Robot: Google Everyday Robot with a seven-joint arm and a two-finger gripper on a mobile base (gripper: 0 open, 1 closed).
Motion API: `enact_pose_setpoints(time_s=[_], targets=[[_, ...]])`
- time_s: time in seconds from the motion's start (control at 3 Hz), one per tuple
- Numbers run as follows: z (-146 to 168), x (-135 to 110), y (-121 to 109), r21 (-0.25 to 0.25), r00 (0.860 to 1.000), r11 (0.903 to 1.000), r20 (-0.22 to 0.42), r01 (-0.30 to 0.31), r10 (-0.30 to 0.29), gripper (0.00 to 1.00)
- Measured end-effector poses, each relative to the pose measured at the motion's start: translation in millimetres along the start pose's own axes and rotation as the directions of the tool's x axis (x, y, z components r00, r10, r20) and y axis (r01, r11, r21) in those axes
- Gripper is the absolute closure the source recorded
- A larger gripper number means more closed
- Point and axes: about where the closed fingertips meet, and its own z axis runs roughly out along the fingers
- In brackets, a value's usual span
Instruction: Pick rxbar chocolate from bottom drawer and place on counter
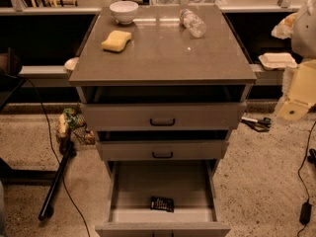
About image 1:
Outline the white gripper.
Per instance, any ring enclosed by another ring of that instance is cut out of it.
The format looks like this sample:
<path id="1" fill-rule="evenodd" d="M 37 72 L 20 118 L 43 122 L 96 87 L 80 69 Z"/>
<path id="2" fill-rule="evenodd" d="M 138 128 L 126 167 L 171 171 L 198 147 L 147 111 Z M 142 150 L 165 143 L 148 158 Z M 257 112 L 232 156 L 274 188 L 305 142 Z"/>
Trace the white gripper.
<path id="1" fill-rule="evenodd" d="M 316 60 L 304 60 L 294 71 L 286 94 L 287 101 L 276 104 L 276 117 L 297 121 L 316 104 Z"/>

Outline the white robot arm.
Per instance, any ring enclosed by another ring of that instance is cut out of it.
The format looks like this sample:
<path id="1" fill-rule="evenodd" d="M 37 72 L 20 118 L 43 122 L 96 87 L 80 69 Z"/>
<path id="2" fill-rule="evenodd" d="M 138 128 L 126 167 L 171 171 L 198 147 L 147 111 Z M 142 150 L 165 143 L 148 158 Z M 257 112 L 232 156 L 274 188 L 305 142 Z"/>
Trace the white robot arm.
<path id="1" fill-rule="evenodd" d="M 316 0 L 307 0 L 295 16 L 291 49 L 303 60 L 283 72 L 282 97 L 275 112 L 285 121 L 301 119 L 316 104 Z"/>

